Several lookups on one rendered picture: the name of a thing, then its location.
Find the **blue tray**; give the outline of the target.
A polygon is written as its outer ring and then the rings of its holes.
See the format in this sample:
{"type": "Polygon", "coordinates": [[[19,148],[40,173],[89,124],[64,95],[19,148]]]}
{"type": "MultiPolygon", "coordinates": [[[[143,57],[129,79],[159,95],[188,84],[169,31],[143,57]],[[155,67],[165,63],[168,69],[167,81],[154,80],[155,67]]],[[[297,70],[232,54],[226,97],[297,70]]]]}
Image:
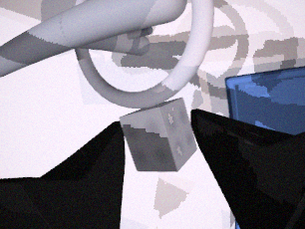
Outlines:
{"type": "Polygon", "coordinates": [[[224,78],[229,118],[298,134],[305,131],[305,66],[224,78]]]}

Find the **grey metal ring with block tab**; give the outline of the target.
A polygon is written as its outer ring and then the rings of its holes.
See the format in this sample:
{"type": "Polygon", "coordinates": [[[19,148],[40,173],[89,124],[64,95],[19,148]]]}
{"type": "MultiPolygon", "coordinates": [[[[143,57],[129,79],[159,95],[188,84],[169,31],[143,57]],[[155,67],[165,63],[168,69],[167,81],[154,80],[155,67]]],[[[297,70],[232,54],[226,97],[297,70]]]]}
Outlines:
{"type": "Polygon", "coordinates": [[[213,0],[191,3],[192,25],[183,55],[173,71],[148,90],[118,90],[98,74],[88,48],[75,48],[78,66],[93,90],[116,106],[137,110],[118,117],[136,171],[177,173],[197,150],[184,98],[168,100],[195,76],[211,43],[213,0]]]}

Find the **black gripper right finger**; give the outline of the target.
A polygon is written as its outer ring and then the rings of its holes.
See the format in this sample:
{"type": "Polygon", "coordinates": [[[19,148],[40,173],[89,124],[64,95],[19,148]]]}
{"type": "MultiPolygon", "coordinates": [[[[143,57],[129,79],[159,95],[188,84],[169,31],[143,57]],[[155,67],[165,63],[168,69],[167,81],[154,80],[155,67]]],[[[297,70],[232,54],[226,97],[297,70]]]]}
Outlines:
{"type": "Polygon", "coordinates": [[[193,137],[240,229],[292,229],[305,208],[305,131],[288,134],[202,110],[193,137]]]}

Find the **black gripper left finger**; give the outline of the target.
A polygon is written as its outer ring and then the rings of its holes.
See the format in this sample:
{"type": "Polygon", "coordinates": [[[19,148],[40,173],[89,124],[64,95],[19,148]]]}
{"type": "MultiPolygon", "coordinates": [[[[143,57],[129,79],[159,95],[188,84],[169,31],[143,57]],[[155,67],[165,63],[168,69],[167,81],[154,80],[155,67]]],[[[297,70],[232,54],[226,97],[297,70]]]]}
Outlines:
{"type": "Polygon", "coordinates": [[[40,178],[0,178],[0,229],[121,229],[125,170],[113,121],[40,178]]]}

